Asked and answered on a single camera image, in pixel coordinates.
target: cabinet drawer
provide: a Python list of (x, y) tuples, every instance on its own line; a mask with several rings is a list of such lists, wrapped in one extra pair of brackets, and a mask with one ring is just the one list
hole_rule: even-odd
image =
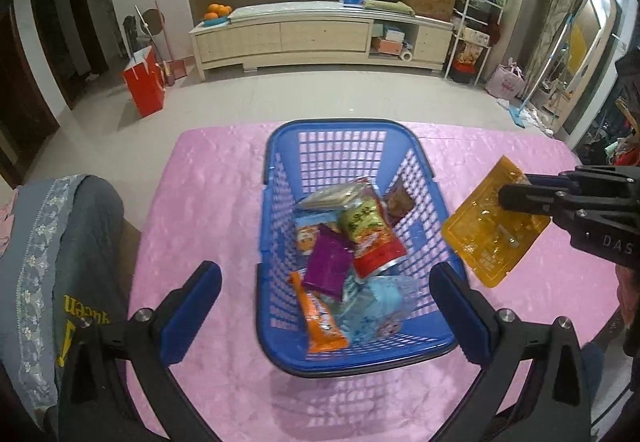
[(444, 63), (451, 36), (450, 30), (420, 27), (415, 41), (414, 58), (418, 61)]
[(196, 41), (203, 63), (238, 56), (280, 52), (280, 24), (221, 28), (200, 34)]
[(368, 50), (369, 24), (349, 21), (291, 21), (280, 24), (282, 51)]

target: orange snack package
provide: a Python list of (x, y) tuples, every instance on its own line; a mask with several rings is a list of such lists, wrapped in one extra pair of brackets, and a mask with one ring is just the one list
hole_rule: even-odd
[(309, 336), (309, 353), (331, 352), (349, 346), (348, 340), (336, 326), (335, 320), (313, 292), (302, 287), (303, 274), (300, 271), (291, 273), (289, 281), (298, 296), (298, 303), (305, 315), (306, 332)]

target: mirror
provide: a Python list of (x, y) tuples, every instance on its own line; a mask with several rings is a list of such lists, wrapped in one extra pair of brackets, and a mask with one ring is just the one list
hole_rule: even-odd
[(558, 28), (530, 98), (541, 120), (554, 132), (582, 96), (615, 20), (615, 0), (574, 0)]

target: doorway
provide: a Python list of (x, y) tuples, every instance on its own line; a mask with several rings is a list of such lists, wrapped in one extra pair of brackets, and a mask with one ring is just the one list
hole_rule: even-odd
[(573, 0), (556, 31), (543, 70), (527, 93), (556, 138), (566, 134), (565, 123), (598, 78), (618, 13), (616, 0)]
[(87, 0), (31, 0), (49, 67), (66, 104), (73, 108), (87, 79), (106, 72), (105, 60)]
[(13, 7), (0, 14), (0, 85), (0, 174), (15, 187), (59, 125), (31, 73)]

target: table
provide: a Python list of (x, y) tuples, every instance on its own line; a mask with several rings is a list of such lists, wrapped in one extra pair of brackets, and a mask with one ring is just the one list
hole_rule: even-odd
[[(414, 59), (371, 50), (375, 23), (398, 26)], [(441, 70), (453, 25), (424, 16), (343, 6), (339, 2), (287, 2), (240, 7), (228, 22), (199, 23), (189, 32), (196, 67), (242, 64), (244, 70), (279, 65), (356, 64)]]
[[(405, 125), (420, 139), (450, 212), (502, 154), (526, 172), (557, 174), (575, 165), (563, 143), (544, 136)], [(258, 345), (254, 292), (262, 161), (277, 126), (205, 128), (180, 136), (142, 235), (130, 313), (156, 307), (202, 260), (216, 261), (223, 271), (222, 293), (172, 372), (222, 440), (426, 441), (478, 373), (459, 348), (388, 372), (311, 380), (275, 368)], [(512, 308), (524, 320), (551, 323), (569, 316), (581, 343), (618, 306), (613, 264), (572, 249), (568, 234), (553, 224), (496, 288), (484, 288), (473, 275), (470, 282), (495, 308)], [(525, 372), (518, 372), (505, 404), (516, 399)], [(128, 381), (146, 426), (162, 434), (131, 369)]]

